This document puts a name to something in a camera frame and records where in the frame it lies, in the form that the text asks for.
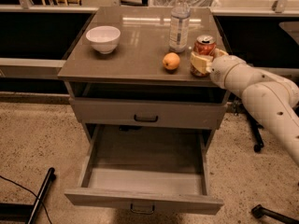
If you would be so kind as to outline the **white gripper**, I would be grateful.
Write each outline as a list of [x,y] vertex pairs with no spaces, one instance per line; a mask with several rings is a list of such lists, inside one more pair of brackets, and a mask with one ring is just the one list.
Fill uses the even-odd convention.
[[244,90],[249,83],[246,69],[247,63],[233,55],[227,55],[222,49],[214,49],[214,58],[209,55],[191,53],[191,72],[194,75],[208,75],[211,65],[210,79],[226,90]]

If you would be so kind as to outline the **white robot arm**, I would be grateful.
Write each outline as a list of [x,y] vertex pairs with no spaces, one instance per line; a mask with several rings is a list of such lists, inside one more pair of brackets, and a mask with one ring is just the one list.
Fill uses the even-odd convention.
[[250,115],[273,134],[299,165],[299,88],[291,80],[248,65],[221,49],[215,56],[191,53],[191,65],[242,100]]

